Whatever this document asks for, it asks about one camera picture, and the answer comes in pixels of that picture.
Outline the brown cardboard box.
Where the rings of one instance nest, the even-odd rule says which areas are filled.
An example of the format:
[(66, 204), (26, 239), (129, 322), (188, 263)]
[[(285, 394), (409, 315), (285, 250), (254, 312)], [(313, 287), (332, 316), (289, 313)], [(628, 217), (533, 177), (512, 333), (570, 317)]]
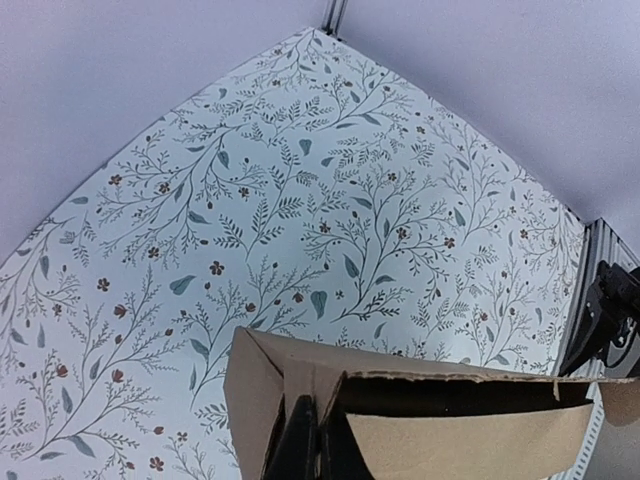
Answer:
[(241, 475), (265, 479), (295, 402), (320, 427), (342, 409), (373, 479), (544, 479), (577, 460), (595, 402), (639, 417), (632, 378), (550, 377), (330, 346), (247, 328), (233, 335), (224, 394)]

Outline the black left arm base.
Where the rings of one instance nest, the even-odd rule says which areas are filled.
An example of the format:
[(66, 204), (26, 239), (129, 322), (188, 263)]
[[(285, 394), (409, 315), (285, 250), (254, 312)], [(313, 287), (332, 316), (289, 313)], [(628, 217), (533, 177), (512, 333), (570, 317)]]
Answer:
[(588, 287), (577, 327), (560, 363), (562, 377), (591, 360), (619, 367), (639, 337), (639, 270), (600, 261)]

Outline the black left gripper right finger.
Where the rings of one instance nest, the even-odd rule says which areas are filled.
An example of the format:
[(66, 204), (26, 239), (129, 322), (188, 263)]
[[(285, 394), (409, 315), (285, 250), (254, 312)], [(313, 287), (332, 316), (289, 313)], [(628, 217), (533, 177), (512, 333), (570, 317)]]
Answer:
[(342, 409), (334, 409), (320, 427), (320, 479), (372, 480)]

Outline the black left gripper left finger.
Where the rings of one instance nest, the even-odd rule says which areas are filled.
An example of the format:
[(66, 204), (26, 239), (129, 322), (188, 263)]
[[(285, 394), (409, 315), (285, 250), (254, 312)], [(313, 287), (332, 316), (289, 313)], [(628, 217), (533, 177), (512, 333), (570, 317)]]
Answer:
[(270, 457), (265, 479), (312, 480), (317, 477), (318, 420), (314, 399), (301, 395)]

